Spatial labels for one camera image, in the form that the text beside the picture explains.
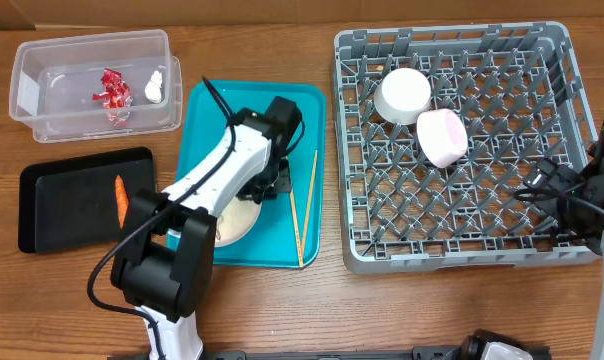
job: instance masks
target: red candy wrapper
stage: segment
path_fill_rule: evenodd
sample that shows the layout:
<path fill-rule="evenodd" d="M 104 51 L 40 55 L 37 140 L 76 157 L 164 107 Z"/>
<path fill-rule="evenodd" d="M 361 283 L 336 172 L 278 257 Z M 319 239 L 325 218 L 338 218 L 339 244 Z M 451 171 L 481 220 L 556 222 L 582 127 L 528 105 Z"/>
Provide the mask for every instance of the red candy wrapper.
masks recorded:
<path fill-rule="evenodd" d="M 104 69 L 102 76 L 102 85 L 104 92 L 101 94 L 93 94 L 93 100 L 102 100 L 102 106 L 105 109 L 125 108 L 131 106 L 133 97 L 129 85 L 122 81 L 122 74 L 111 69 Z M 109 121 L 115 127 L 126 126 L 126 119 L 129 117 L 129 111 L 120 111 L 115 114 L 108 114 Z"/>

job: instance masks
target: dish rack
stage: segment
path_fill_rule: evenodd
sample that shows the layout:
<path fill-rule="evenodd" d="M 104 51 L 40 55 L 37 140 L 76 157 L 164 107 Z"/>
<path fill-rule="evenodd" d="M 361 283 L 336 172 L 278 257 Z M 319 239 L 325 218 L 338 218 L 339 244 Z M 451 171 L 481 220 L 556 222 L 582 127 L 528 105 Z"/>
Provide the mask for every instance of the dish rack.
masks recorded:
<path fill-rule="evenodd" d="M 583 264 L 555 219 L 511 192 L 541 159 L 580 171 L 597 132 L 567 29 L 557 22 L 342 31 L 333 69 L 342 249 L 354 273 L 469 265 Z M 466 155 L 445 169 L 373 94 L 390 71 L 428 77 L 431 109 L 464 121 Z"/>

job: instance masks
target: orange carrot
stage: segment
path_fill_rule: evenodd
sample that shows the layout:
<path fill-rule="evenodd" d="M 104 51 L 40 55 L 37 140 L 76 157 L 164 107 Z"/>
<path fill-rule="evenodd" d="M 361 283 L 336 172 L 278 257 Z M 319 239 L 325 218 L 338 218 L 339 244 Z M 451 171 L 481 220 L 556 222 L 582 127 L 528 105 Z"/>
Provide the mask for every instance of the orange carrot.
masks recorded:
<path fill-rule="evenodd" d="M 124 218 L 126 211 L 129 209 L 129 198 L 126 196 L 124 189 L 124 181 L 120 175 L 115 178 L 115 201 L 118 204 L 118 220 L 120 220 L 120 229 L 124 227 Z"/>

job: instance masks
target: wooden table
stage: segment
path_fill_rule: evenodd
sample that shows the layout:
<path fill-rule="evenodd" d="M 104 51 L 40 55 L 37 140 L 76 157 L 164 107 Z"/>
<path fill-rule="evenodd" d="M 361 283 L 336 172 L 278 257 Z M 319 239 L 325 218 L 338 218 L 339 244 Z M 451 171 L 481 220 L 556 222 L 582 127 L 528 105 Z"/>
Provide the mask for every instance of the wooden table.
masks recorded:
<path fill-rule="evenodd" d="M 568 26 L 593 117 L 604 118 L 604 18 Z M 475 23 L 492 22 L 478 19 Z M 311 83 L 330 99 L 332 44 L 343 29 L 446 24 L 437 21 L 167 28 L 184 90 L 213 79 Z M 157 135 L 39 144 L 11 120 L 9 80 L 24 41 L 106 30 L 0 33 L 0 359 L 104 359 L 149 347 L 142 321 L 94 307 L 91 269 L 112 244 L 49 255 L 17 248 L 20 172 L 32 163 L 147 146 L 159 187 L 173 181 L 182 130 Z M 198 311 L 209 349 L 247 352 L 408 349 L 459 344 L 476 328 L 550 345 L 554 359 L 586 359 L 600 296 L 601 264 L 554 268 L 456 269 L 356 276 L 342 263 L 337 164 L 328 112 L 322 242 L 303 271 L 217 267 Z M 106 274 L 98 296 L 124 305 Z"/>

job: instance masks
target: blue tray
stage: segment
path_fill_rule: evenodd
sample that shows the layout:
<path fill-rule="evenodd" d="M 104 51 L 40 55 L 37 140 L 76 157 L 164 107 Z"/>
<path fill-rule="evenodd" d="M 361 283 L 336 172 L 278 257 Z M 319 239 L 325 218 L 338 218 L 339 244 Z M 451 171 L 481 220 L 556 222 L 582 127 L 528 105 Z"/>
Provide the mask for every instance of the blue tray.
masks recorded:
<path fill-rule="evenodd" d="M 322 192 L 324 185 L 324 143 L 326 126 L 326 99 L 316 87 L 301 84 L 261 83 L 243 81 L 212 81 L 234 111 L 243 107 L 264 113 L 275 96 L 295 101 L 302 111 L 306 133 L 297 148 L 289 155 L 291 177 L 297 206 L 300 237 L 304 231 L 304 217 L 313 167 L 313 156 L 318 150 L 318 163 L 313 188 L 312 208 L 304 252 L 308 266 L 320 250 L 322 220 Z M 226 120 L 202 83 L 189 99 L 182 136 L 182 149 L 177 178 L 185 176 L 218 144 L 224 133 Z M 175 249 L 179 239 L 169 236 L 168 245 Z M 291 202 L 288 194 L 267 200 L 255 226 L 237 242 L 215 249 L 217 265 L 242 265 L 278 268 L 299 268 Z"/>

